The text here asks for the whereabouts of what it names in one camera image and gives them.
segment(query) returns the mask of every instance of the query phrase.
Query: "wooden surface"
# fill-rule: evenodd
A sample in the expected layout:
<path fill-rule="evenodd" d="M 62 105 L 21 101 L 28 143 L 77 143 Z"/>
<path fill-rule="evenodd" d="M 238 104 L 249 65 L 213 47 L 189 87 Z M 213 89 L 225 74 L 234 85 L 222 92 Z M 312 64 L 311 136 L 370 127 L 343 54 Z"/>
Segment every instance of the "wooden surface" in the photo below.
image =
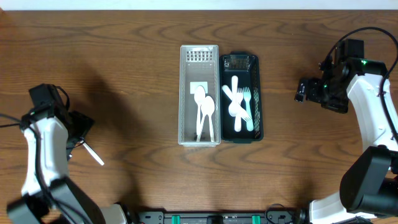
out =
<path fill-rule="evenodd" d="M 320 77 L 318 62 L 347 32 L 379 26 L 398 35 L 396 11 L 79 11 L 3 12 L 0 17 L 0 112 L 21 117 L 28 89 L 62 86 L 73 110 L 95 119 L 70 177 L 98 205 L 176 210 L 265 210 L 305 206 L 339 189 L 362 153 L 356 115 L 296 103 L 301 77 Z M 367 58 L 396 55 L 388 37 L 363 32 Z M 260 59 L 264 139 L 216 148 L 177 144 L 182 44 L 218 44 L 220 55 L 246 50 Z M 391 75 L 398 104 L 398 70 Z M 20 197 L 27 144 L 0 129 L 0 223 Z M 396 218 L 377 221 L 393 223 Z"/>

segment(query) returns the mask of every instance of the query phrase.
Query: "white wall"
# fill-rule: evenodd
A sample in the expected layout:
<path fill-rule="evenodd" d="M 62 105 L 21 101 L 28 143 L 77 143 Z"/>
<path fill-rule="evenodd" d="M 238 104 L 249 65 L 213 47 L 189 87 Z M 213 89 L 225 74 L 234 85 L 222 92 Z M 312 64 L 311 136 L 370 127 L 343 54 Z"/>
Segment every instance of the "white wall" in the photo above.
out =
<path fill-rule="evenodd" d="M 4 10 L 398 9 L 398 0 L 0 0 Z"/>

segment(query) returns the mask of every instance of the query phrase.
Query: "green strip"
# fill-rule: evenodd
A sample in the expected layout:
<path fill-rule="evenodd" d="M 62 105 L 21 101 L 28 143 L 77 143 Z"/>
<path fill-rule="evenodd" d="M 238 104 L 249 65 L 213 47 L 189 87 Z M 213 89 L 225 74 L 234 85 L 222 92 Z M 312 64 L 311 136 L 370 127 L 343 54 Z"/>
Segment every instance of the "green strip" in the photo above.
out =
<path fill-rule="evenodd" d="M 261 218 L 259 215 L 253 215 L 251 218 L 253 219 L 253 224 L 261 224 Z"/>
<path fill-rule="evenodd" d="M 180 216 L 179 215 L 172 216 L 172 224 L 180 224 Z"/>

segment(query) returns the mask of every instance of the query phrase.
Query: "tabletop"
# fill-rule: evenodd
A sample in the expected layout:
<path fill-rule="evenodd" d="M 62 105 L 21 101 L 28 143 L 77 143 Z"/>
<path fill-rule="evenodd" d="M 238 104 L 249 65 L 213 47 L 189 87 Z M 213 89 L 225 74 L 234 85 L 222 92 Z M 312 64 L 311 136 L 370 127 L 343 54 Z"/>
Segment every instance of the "tabletop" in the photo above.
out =
<path fill-rule="evenodd" d="M 60 85 L 71 109 L 95 120 L 73 151 L 71 179 L 100 207 L 168 211 L 306 207 L 339 190 L 362 153 L 352 105 L 347 114 L 294 101 L 299 79 L 321 77 L 318 63 L 347 32 L 378 26 L 398 36 L 397 11 L 15 11 L 0 15 L 0 112 L 21 117 L 28 90 Z M 365 57 L 391 66 L 396 52 L 375 31 Z M 177 143 L 180 46 L 216 44 L 259 57 L 264 139 L 212 148 Z M 398 104 L 398 70 L 391 74 Z M 0 119 L 0 124 L 9 121 Z M 0 129 L 0 223 L 21 196 L 27 143 Z M 396 222 L 396 218 L 376 223 Z"/>

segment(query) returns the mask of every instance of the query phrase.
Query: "light blue fork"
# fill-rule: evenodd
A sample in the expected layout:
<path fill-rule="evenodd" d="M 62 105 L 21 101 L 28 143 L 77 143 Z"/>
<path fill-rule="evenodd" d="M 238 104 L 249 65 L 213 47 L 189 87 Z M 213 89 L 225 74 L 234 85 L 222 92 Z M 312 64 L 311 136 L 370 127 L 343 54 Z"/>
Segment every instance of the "light blue fork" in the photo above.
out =
<path fill-rule="evenodd" d="M 250 110 L 251 94 L 250 94 L 249 87 L 244 88 L 244 90 L 243 90 L 243 98 L 244 98 L 244 101 L 246 102 L 246 111 L 248 112 L 250 118 L 252 118 L 251 117 L 251 110 Z M 250 120 L 246 121 L 246 128 L 248 129 L 248 131 L 253 131 L 253 129 L 254 129 L 253 119 L 250 119 Z"/>

